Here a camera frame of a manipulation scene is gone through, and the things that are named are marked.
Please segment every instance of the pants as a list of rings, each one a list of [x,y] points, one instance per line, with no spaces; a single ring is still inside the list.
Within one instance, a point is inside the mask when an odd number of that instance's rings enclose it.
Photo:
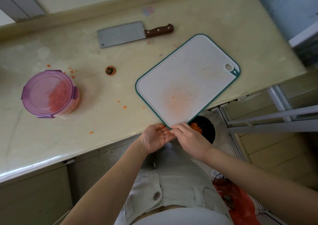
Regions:
[[[115,225],[129,225],[143,213],[170,205],[206,208],[231,220],[208,175],[177,139],[147,156]]]

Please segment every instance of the red plastic bag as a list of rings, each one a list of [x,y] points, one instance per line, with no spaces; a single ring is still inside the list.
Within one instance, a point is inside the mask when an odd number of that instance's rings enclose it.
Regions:
[[[235,225],[261,225],[255,215],[255,207],[249,195],[226,179],[215,179],[215,189],[229,208]]]

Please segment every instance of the person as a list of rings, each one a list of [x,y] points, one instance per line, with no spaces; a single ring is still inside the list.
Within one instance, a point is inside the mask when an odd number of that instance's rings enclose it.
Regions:
[[[61,225],[233,224],[208,175],[185,152],[289,225],[318,224],[316,191],[214,148],[182,123],[172,130],[163,124],[148,126]]]

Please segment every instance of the brown wooden handle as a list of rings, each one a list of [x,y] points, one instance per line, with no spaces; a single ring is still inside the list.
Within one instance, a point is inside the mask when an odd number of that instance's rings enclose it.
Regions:
[[[151,37],[155,37],[155,36],[159,36],[163,34],[172,33],[174,29],[175,28],[172,24],[168,24],[167,26],[158,27],[151,30],[145,29],[145,35],[146,35],[146,38],[151,38]]]

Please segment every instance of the countertop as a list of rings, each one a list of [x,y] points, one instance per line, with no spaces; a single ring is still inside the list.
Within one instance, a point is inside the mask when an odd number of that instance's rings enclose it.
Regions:
[[[171,23],[175,30],[99,48],[97,30],[139,20],[145,29]],[[197,33],[208,35],[241,67],[237,81],[210,107],[306,72],[258,0],[162,0],[2,42],[0,181],[124,139],[160,122],[136,94],[135,82]],[[48,64],[50,69],[75,76],[81,101],[68,115],[37,119],[24,109],[20,98],[28,79],[46,70]],[[105,74],[109,65],[117,70],[111,77]]]

